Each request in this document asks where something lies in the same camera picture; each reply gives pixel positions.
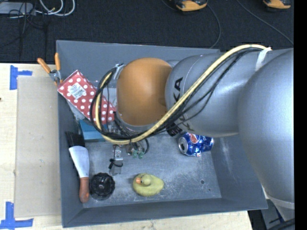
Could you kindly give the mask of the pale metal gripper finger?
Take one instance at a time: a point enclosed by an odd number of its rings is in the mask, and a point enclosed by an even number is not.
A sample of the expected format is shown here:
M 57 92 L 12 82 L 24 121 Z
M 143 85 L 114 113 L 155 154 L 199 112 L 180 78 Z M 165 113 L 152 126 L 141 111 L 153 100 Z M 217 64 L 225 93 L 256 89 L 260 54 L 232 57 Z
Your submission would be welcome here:
M 109 173 L 112 176 L 121 174 L 121 170 L 123 167 L 123 160 L 115 160 L 115 159 L 110 159 L 110 165 L 109 165 Z
M 113 160 L 115 161 L 122 161 L 122 146 L 121 145 L 113 145 Z

